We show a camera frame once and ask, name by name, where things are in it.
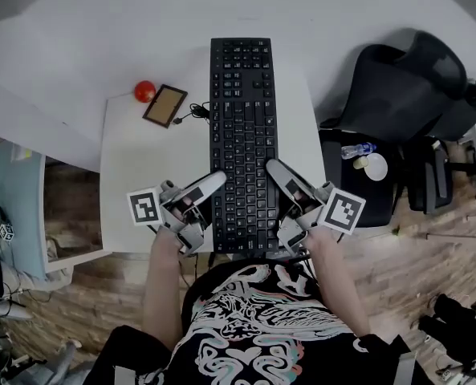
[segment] black keyboard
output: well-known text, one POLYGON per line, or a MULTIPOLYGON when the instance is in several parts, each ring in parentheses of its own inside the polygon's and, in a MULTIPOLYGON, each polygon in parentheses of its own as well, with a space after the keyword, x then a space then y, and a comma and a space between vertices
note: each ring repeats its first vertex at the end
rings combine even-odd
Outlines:
POLYGON ((278 158, 268 38, 211 39, 211 172, 227 182, 212 198, 214 251, 279 248, 279 191, 266 174, 278 158))

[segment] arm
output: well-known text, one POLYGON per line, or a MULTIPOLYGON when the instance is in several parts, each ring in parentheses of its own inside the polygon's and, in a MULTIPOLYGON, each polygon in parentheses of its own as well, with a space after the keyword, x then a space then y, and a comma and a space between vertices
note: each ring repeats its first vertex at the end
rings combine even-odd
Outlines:
POLYGON ((310 229, 305 246, 311 253, 325 306, 347 324, 357 337, 370 334, 368 316, 330 229, 310 229))
POLYGON ((171 351, 182 338, 178 250, 174 233, 160 227, 150 252, 142 329, 171 351))

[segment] floor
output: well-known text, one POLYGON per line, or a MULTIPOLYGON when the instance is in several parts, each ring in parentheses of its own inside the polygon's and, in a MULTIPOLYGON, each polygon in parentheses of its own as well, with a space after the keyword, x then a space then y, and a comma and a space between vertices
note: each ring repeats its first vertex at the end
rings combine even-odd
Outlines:
MULTIPOLYGON (((463 158, 460 149, 456 154, 463 158)), ((389 226, 357 230, 340 243, 373 331, 387 341, 401 334, 435 382, 436 366, 449 360, 438 354, 437 342, 423 343, 425 336, 409 326, 437 293, 453 295, 463 305, 476 299, 476 239, 425 239, 428 232, 476 236, 476 188, 462 173, 454 179, 454 202, 435 215, 410 211, 404 196, 389 226)), ((98 180, 98 175, 77 168, 47 166, 47 238, 60 251, 100 247, 98 180)), ((206 263, 207 257, 201 256, 199 275, 206 263)), ((145 254, 113 254, 76 266, 72 284, 54 292, 50 301, 48 294, 24 296, 22 302, 35 317, 30 322, 6 321, 15 351, 45 359, 65 338, 77 338, 83 348, 76 362, 93 360, 113 328, 140 326, 147 264, 145 254)), ((184 261, 183 270, 192 282, 192 259, 184 261)))

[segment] water bottle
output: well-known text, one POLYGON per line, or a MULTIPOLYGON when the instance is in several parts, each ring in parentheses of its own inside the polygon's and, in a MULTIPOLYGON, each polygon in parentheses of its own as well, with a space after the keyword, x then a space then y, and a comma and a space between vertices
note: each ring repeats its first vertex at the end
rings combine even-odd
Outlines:
POLYGON ((367 156, 376 150, 376 145, 372 143, 361 143, 358 145, 345 145, 341 147, 341 157, 349 160, 357 156, 367 156))

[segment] black t-shirt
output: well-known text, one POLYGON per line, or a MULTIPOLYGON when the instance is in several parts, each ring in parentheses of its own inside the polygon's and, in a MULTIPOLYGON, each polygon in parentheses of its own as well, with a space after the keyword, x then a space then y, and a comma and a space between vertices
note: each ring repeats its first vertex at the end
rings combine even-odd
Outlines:
POLYGON ((185 336, 173 352, 117 328, 85 384, 114 383, 117 366, 135 371, 140 385, 391 384, 397 370, 399 355, 385 342, 358 339, 323 305, 312 278, 276 261, 212 269, 188 291, 182 322, 185 336))

